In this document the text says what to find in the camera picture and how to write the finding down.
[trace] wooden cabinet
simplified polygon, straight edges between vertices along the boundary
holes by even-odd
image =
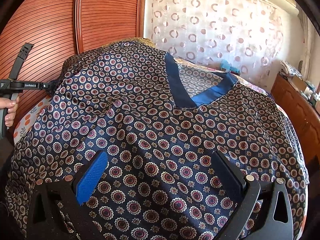
[[[271,94],[289,116],[297,133],[305,162],[315,156],[320,162],[320,116],[315,109],[280,74]]]

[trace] human hand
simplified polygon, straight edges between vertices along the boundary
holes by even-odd
[[[5,116],[6,127],[11,127],[13,125],[13,120],[16,116],[19,101],[19,97],[17,97],[16,100],[0,98],[0,109],[8,108],[8,114]]]

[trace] sheer curtain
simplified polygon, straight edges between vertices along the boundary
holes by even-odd
[[[283,42],[276,8],[263,0],[149,0],[149,37],[174,57],[215,68],[222,59],[265,84]]]

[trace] metal screw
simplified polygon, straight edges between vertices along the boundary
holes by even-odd
[[[248,181],[254,181],[254,176],[252,176],[252,175],[247,175],[247,176],[245,176],[245,178],[246,178]]]
[[[72,175],[67,175],[64,177],[65,181],[72,181],[73,180],[73,176]]]
[[[37,185],[41,185],[43,183],[43,179],[38,179],[37,181],[36,181],[36,184]]]
[[[283,179],[281,179],[281,178],[277,178],[276,181],[278,184],[283,184]]]

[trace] finger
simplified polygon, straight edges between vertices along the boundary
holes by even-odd
[[[6,126],[6,127],[11,127],[11,126],[13,126],[13,121],[5,122],[5,126]]]
[[[15,106],[15,104],[15,101],[12,101],[8,98],[0,98],[0,109],[12,108]]]
[[[15,104],[14,107],[8,109],[8,113],[15,113],[18,109],[18,104]]]
[[[4,118],[4,120],[7,122],[7,121],[13,121],[14,118],[16,117],[16,113],[11,113],[11,114],[7,114]]]

